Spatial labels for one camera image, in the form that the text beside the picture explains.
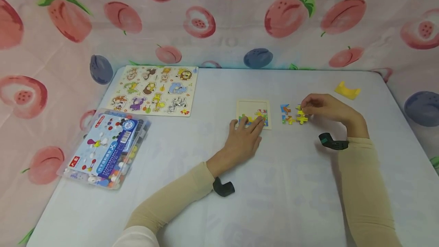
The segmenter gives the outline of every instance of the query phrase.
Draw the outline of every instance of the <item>clear plastic box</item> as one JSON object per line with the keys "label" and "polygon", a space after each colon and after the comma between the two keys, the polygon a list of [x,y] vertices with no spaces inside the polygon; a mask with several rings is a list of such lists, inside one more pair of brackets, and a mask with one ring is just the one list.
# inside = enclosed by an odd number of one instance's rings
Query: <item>clear plastic box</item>
{"label": "clear plastic box", "polygon": [[83,140],[58,170],[58,175],[87,184],[119,189],[146,137],[144,115],[98,109]]}

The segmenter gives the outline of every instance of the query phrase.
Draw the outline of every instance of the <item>blue plum print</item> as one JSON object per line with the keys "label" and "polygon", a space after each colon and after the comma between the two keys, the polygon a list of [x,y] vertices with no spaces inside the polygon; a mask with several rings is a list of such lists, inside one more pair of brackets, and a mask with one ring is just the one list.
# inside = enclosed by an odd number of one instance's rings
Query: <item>blue plum print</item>
{"label": "blue plum print", "polygon": [[256,48],[244,56],[244,64],[252,69],[260,69],[270,64],[273,54],[266,48]]}
{"label": "blue plum print", "polygon": [[439,126],[439,94],[432,91],[412,94],[404,104],[404,112],[421,126]]}
{"label": "blue plum print", "polygon": [[110,62],[103,56],[91,56],[90,74],[94,81],[101,85],[110,83],[113,78],[113,68]]}

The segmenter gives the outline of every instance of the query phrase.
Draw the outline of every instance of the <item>toy box label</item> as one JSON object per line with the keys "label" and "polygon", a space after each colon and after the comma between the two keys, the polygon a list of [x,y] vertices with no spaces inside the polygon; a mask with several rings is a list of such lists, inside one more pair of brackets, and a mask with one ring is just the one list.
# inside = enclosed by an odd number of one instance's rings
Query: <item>toy box label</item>
{"label": "toy box label", "polygon": [[129,149],[138,121],[103,114],[84,138],[68,168],[108,178],[124,149]]}

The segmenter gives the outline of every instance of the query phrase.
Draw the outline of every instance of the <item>right hand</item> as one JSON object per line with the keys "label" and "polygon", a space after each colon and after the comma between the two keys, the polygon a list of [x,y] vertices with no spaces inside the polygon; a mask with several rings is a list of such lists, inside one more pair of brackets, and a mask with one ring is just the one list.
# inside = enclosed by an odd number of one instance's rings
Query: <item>right hand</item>
{"label": "right hand", "polygon": [[369,138],[364,117],[330,94],[309,94],[300,104],[304,114],[326,117],[346,126],[349,137]]}
{"label": "right hand", "polygon": [[305,114],[317,114],[344,125],[362,118],[359,112],[330,94],[309,94],[300,106]]}

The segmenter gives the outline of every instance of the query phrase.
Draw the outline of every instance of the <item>wooden peg puzzle board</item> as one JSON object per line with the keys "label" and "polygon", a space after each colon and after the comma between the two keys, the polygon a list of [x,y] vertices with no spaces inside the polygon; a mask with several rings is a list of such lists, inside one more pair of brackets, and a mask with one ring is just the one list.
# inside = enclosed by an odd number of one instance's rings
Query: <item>wooden peg puzzle board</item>
{"label": "wooden peg puzzle board", "polygon": [[133,114],[191,115],[198,67],[137,66],[124,68],[106,108]]}

